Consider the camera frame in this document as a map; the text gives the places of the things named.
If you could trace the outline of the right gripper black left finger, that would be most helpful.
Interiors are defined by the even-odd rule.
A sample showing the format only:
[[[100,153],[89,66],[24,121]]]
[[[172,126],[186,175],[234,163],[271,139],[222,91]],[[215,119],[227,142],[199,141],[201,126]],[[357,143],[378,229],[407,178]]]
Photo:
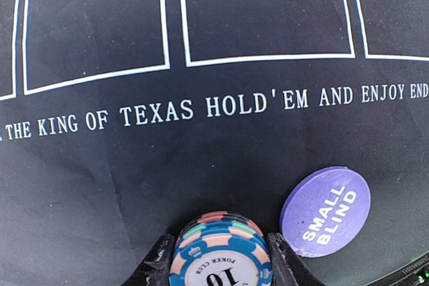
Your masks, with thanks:
[[[167,286],[175,249],[175,237],[161,235],[122,286]]]

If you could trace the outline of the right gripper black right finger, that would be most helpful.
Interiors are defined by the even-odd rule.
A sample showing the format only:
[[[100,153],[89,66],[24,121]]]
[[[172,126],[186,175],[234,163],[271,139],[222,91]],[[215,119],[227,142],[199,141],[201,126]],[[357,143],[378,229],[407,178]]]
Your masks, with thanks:
[[[273,269],[273,285],[277,286],[324,286],[292,250],[280,233],[266,236]]]

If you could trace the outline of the purple small blind button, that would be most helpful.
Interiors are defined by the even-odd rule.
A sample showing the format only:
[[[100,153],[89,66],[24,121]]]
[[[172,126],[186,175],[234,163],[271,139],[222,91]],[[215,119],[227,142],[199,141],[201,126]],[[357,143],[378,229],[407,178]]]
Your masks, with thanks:
[[[303,179],[286,198],[280,230],[297,255],[324,257],[358,235],[370,207],[371,192],[359,173],[326,167]]]

